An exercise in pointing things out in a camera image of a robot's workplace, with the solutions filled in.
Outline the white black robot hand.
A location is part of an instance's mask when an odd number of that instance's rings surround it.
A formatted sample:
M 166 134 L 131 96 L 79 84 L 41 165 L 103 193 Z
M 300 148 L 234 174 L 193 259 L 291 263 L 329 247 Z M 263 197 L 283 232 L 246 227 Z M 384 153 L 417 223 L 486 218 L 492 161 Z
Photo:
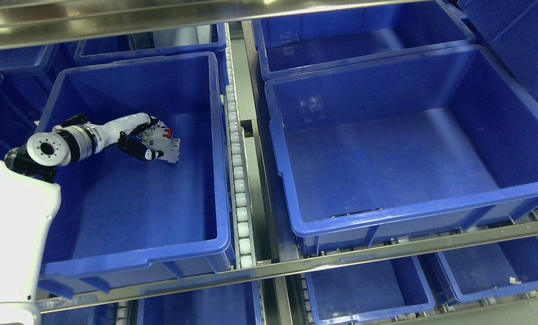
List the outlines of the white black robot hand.
M 95 153 L 116 145 L 125 154 L 141 161 L 156 160 L 156 152 L 142 144 L 143 132 L 152 127 L 166 127 L 160 119 L 147 113 L 136 113 L 98 125 L 87 123 L 85 126 L 96 136 Z

